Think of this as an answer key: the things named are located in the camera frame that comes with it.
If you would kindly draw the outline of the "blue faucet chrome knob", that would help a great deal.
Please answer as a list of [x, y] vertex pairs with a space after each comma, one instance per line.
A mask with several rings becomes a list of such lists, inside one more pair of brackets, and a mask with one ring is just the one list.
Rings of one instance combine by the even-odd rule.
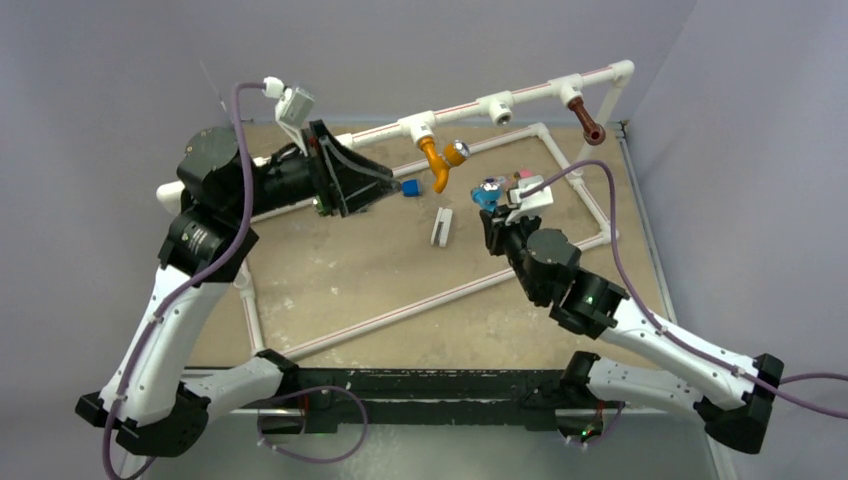
[[487, 177], [470, 192], [471, 200], [481, 209], [494, 212], [502, 197], [502, 187], [506, 183], [503, 176]]

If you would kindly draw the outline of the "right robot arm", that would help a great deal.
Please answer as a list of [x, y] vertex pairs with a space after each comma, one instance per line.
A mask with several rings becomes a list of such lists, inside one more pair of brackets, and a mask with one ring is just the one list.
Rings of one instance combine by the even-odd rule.
[[573, 355], [561, 381], [576, 407], [592, 400], [645, 403], [702, 422], [706, 434], [737, 452], [761, 451], [784, 364], [718, 347], [642, 310], [623, 287], [580, 265], [581, 251], [538, 217], [509, 222], [501, 206], [479, 213], [484, 243], [508, 261], [527, 299], [559, 327], [633, 352], [656, 370], [627, 367], [591, 352]]

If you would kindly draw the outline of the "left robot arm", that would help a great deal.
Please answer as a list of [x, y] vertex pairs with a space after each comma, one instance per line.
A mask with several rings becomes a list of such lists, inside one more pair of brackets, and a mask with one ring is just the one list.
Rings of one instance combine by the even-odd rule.
[[323, 215], [346, 217], [401, 188], [390, 168], [344, 146], [319, 120], [263, 164], [247, 155], [241, 130], [203, 130], [187, 143], [177, 175], [179, 210], [132, 344], [112, 379], [76, 406], [107, 444], [142, 457], [180, 456], [212, 421], [248, 404], [284, 409], [297, 399], [295, 365], [266, 350], [197, 385], [182, 377], [204, 324], [257, 243], [251, 219], [304, 200], [315, 200]]

